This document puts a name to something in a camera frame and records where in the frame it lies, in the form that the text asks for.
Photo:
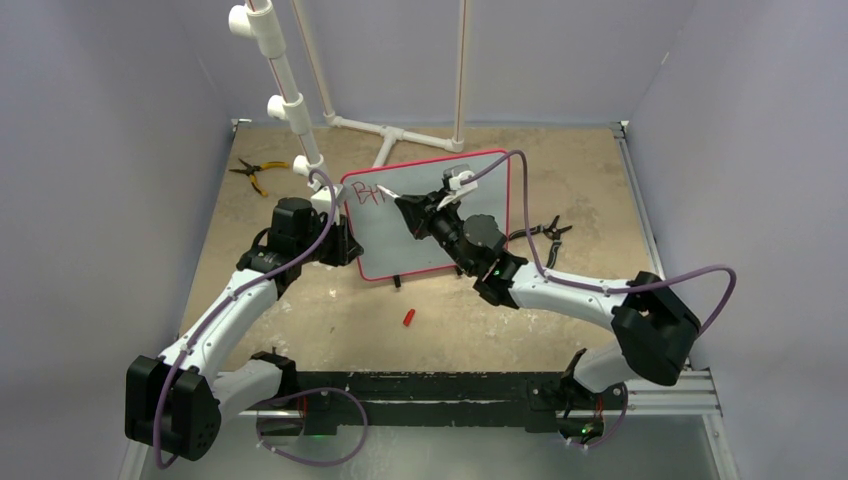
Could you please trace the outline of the red white marker pen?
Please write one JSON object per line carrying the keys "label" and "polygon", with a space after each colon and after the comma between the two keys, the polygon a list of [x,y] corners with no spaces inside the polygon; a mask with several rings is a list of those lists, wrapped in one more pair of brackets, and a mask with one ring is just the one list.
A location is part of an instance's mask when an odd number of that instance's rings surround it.
{"label": "red white marker pen", "polygon": [[381,196],[384,198],[384,200],[386,202],[393,201],[393,200],[400,198],[400,195],[398,193],[390,190],[389,188],[387,188],[383,185],[377,184],[376,187],[381,192]]}

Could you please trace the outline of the pink-rimmed whiteboard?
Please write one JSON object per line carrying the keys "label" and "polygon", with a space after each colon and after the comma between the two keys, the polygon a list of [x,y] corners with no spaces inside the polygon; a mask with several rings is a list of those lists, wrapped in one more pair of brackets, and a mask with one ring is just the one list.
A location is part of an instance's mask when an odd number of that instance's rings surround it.
{"label": "pink-rimmed whiteboard", "polygon": [[363,248],[356,259],[366,281],[452,269],[454,259],[428,233],[432,215],[446,189],[445,176],[466,170],[477,174],[505,154],[484,150],[434,159],[353,170],[341,177],[344,214]]}

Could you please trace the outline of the red marker cap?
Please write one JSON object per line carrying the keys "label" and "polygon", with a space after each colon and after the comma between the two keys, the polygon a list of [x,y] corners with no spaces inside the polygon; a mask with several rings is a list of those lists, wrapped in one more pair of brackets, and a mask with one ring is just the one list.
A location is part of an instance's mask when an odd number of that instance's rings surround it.
{"label": "red marker cap", "polygon": [[415,310],[415,309],[410,309],[410,310],[406,313],[406,315],[404,316],[404,319],[403,319],[403,322],[402,322],[403,326],[404,326],[404,327],[409,327],[409,326],[411,325],[411,323],[412,323],[412,321],[413,321],[413,319],[414,319],[415,315],[416,315],[416,310]]}

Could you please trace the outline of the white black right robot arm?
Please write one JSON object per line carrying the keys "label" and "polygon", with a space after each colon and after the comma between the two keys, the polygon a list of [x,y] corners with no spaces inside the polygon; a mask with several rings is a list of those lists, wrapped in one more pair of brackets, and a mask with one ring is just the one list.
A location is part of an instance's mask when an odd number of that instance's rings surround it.
{"label": "white black right robot arm", "polygon": [[697,316],[660,278],[642,271],[632,280],[594,279],[537,269],[507,249],[491,215],[461,218],[444,193],[394,195],[410,234],[433,239],[493,306],[553,312],[613,333],[607,345],[577,354],[561,381],[564,399],[584,407],[608,388],[633,379],[677,383],[701,331]]}

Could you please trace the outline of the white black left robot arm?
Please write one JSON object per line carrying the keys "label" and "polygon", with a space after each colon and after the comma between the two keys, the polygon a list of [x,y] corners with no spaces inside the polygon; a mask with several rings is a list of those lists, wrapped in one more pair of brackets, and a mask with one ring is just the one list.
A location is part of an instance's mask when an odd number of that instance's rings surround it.
{"label": "white black left robot arm", "polygon": [[340,267],[362,252],[334,199],[280,199],[269,227],[236,263],[203,316],[155,357],[138,356],[125,379],[125,436],[173,459],[196,461],[222,425],[258,405],[284,409],[301,396],[296,364],[260,351],[222,367],[252,325],[282,298],[305,264]]}

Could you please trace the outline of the yellow black needle-nose pliers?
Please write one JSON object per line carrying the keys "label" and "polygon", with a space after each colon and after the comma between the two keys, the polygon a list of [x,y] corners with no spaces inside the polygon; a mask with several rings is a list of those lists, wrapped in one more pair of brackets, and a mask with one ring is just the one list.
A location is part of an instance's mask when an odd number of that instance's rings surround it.
{"label": "yellow black needle-nose pliers", "polygon": [[245,161],[242,158],[238,159],[239,163],[242,165],[241,168],[230,168],[229,172],[236,173],[247,177],[250,180],[251,187],[253,190],[263,198],[267,198],[269,196],[268,192],[260,185],[258,181],[258,174],[271,169],[289,169],[290,164],[288,162],[282,161],[271,161],[265,162],[261,164],[252,164]]}

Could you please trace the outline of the black handled pliers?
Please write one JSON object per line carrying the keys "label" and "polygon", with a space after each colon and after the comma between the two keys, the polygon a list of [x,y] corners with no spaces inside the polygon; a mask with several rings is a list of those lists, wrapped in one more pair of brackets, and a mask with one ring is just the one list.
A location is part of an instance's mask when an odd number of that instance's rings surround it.
{"label": "black handled pliers", "polygon": [[512,231],[508,235],[508,240],[512,241],[522,237],[532,237],[533,235],[538,234],[544,235],[551,241],[545,266],[548,269],[553,269],[556,266],[559,253],[563,245],[562,236],[573,228],[572,225],[559,227],[559,220],[560,216],[556,215],[552,222],[548,225],[539,224],[536,226],[532,226],[529,229],[518,229]]}

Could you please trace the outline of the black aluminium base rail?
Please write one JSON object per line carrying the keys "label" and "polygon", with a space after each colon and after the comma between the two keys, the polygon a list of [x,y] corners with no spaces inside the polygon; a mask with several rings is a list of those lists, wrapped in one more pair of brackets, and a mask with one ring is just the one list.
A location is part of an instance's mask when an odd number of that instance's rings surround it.
{"label": "black aluminium base rail", "polygon": [[675,386],[645,381],[581,393],[556,372],[300,372],[301,396],[239,415],[302,422],[308,435],[340,426],[523,428],[598,442],[627,415],[701,416],[719,403],[703,375]]}

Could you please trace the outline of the white PVC pipe frame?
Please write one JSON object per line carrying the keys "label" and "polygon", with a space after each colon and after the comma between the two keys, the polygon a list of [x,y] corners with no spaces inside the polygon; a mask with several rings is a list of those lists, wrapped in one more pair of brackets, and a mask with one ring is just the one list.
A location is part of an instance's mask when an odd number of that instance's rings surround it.
{"label": "white PVC pipe frame", "polygon": [[[387,165],[391,151],[398,142],[414,143],[450,153],[461,153],[465,150],[466,84],[468,80],[472,12],[470,1],[459,3],[455,113],[453,131],[449,137],[426,135],[400,127],[369,123],[339,115],[330,94],[323,65],[316,51],[317,43],[305,3],[293,1],[291,6],[306,51],[309,68],[318,89],[324,120],[332,128],[352,130],[380,137],[382,145],[372,164],[374,168]],[[272,1],[242,1],[230,9],[227,22],[233,35],[255,41],[268,63],[278,93],[268,99],[267,114],[269,117],[286,122],[289,125],[302,150],[302,153],[293,160],[291,169],[302,176],[307,176],[312,169],[325,169],[326,161],[314,136],[312,117],[307,102],[297,85],[287,57],[287,42],[276,13],[275,4]]]}

